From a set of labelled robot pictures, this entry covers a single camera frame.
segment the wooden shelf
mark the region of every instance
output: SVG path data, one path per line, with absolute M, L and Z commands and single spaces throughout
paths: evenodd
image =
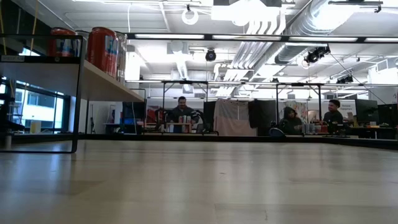
M 49 60 L 33 62 L 30 60 L 31 57 L 26 57 L 26 59 L 28 60 L 25 60 L 25 62 L 0 62 L 0 73 L 7 78 L 26 82 L 46 90 L 76 96 L 79 64 L 46 63 Z M 81 88 L 83 99 L 90 101 L 144 101 L 136 92 L 126 88 L 87 61 L 84 63 L 83 76 Z

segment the man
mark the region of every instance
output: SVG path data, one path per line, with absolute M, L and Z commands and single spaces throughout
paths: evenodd
M 284 118 L 280 121 L 280 129 L 285 134 L 301 134 L 301 127 L 303 123 L 300 118 L 297 117 L 296 111 L 286 106 L 284 109 Z
M 339 107 L 340 101 L 330 100 L 328 106 L 329 112 L 325 113 L 323 121 L 326 123 L 343 124 L 343 115 L 338 111 Z
M 171 111 L 171 114 L 169 115 L 168 121 L 173 121 L 175 123 L 178 123 L 178 119 L 180 116 L 191 116 L 191 113 L 194 112 L 194 110 L 190 107 L 187 106 L 187 99 L 184 96 L 180 96 L 178 99 L 178 106 L 174 108 Z M 192 125 L 197 123 L 199 121 L 199 117 L 197 116 L 194 119 L 191 119 Z M 174 126 L 174 132 L 175 133 L 180 133 L 181 132 L 181 126 Z

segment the monitor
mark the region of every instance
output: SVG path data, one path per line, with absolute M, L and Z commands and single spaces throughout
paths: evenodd
M 379 123 L 379 108 L 376 100 L 355 100 L 358 123 Z

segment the red canister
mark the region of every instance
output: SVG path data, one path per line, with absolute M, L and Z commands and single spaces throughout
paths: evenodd
M 118 38 L 116 33 L 104 27 L 94 27 L 88 38 L 87 59 L 113 78 L 116 78 Z
M 51 35 L 77 35 L 75 31 L 55 27 Z M 48 56 L 51 57 L 79 57 L 79 40 L 77 39 L 55 39 L 50 40 Z

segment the hooded jacket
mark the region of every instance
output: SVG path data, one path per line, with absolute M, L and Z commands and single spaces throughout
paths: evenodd
M 294 118 L 289 117 L 290 112 L 294 112 Z M 296 130 L 294 127 L 297 125 L 302 125 L 300 118 L 296 117 L 296 111 L 291 107 L 285 107 L 284 118 L 279 123 L 279 129 L 281 129 L 285 134 L 301 134 L 301 129 Z

